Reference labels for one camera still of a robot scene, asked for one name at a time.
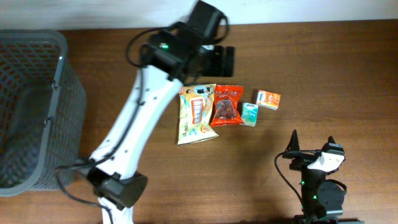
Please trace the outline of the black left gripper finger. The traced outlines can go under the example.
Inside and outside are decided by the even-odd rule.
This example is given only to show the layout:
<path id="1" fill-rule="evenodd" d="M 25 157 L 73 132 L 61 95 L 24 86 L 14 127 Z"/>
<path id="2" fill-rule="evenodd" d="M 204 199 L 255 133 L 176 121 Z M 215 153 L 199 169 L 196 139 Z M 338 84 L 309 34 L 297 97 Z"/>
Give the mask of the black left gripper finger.
<path id="1" fill-rule="evenodd" d="M 214 46 L 213 68 L 216 77 L 224 76 L 224 47 L 220 45 Z"/>
<path id="2" fill-rule="evenodd" d="M 227 47 L 225 54 L 225 63 L 224 63 L 224 75 L 226 77 L 232 77 L 234 73 L 234 47 Z"/>

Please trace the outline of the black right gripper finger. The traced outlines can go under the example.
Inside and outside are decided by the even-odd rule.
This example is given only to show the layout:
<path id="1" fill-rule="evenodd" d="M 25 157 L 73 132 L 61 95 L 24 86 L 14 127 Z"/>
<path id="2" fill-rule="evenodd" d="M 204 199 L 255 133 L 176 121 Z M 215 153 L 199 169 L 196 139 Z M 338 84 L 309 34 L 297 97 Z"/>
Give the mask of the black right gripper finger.
<path id="1" fill-rule="evenodd" d="M 329 136 L 327 142 L 322 147 L 323 152 L 344 152 L 343 146 L 337 144 L 333 136 Z"/>
<path id="2" fill-rule="evenodd" d="M 299 139 L 298 139 L 297 130 L 295 129 L 292 131 L 292 135 L 288 143 L 288 151 L 299 151 L 299 150 L 300 150 Z"/>

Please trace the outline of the yellow snack bag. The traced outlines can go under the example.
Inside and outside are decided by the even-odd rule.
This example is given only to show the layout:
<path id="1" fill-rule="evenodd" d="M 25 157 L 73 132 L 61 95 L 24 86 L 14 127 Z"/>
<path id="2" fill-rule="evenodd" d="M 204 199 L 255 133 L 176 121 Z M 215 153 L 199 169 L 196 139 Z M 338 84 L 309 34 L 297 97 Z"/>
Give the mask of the yellow snack bag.
<path id="1" fill-rule="evenodd" d="M 218 134 L 210 127 L 215 88 L 215 83 L 181 87 L 178 145 L 218 137 Z"/>

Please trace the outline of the red sweets bag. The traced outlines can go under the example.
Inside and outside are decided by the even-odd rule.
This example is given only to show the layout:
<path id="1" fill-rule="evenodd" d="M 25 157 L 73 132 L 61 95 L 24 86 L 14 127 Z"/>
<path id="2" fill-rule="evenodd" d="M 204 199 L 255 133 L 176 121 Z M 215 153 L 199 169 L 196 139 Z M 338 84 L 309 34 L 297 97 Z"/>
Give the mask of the red sweets bag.
<path id="1" fill-rule="evenodd" d="M 240 85 L 217 85 L 214 97 L 214 116 L 210 126 L 224 126 L 243 124 L 237 109 L 238 102 L 243 95 L 244 88 Z"/>

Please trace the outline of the orange tissue pack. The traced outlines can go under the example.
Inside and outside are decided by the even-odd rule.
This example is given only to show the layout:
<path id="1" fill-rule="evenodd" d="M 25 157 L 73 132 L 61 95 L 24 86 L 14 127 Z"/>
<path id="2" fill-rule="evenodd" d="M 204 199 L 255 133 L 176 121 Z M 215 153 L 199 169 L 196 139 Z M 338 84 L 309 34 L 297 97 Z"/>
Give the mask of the orange tissue pack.
<path id="1" fill-rule="evenodd" d="M 280 94 L 259 90 L 257 92 L 256 104 L 271 110 L 277 110 L 279 107 L 280 98 Z"/>

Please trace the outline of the green tissue pack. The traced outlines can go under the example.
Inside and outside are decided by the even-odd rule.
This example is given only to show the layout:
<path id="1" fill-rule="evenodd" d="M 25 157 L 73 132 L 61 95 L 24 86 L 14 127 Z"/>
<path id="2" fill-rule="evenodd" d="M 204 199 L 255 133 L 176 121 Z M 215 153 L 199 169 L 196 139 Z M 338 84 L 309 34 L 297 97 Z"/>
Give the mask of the green tissue pack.
<path id="1" fill-rule="evenodd" d="M 258 105 L 251 103 L 242 103 L 241 118 L 243 125 L 255 127 L 257 123 Z"/>

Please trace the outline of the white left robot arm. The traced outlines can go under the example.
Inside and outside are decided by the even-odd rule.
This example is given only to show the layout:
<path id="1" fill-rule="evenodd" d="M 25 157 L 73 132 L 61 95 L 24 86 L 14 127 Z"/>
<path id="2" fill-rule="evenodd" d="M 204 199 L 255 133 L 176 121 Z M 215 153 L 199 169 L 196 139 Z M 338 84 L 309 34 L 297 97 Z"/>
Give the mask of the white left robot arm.
<path id="1" fill-rule="evenodd" d="M 162 113 L 189 78 L 221 76 L 221 57 L 210 46 L 227 37 L 217 35 L 227 16 L 198 1 L 185 22 L 149 29 L 139 49 L 136 80 L 111 130 L 87 159 L 73 170 L 92 186 L 103 223 L 132 223 L 133 206 L 147 185 L 137 172 L 146 142 Z"/>

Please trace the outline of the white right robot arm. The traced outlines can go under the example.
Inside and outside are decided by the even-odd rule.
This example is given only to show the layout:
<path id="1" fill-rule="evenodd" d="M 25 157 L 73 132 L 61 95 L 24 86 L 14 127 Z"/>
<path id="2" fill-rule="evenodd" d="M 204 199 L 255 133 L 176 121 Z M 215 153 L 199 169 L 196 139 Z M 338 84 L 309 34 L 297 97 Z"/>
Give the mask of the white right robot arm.
<path id="1" fill-rule="evenodd" d="M 343 146 L 329 136 L 321 149 L 301 150 L 297 131 L 293 130 L 282 157 L 291 160 L 290 170 L 301 173 L 298 197 L 303 214 L 296 215 L 294 223 L 338 223 L 347 187 L 327 176 L 337 172 L 346 160 Z"/>

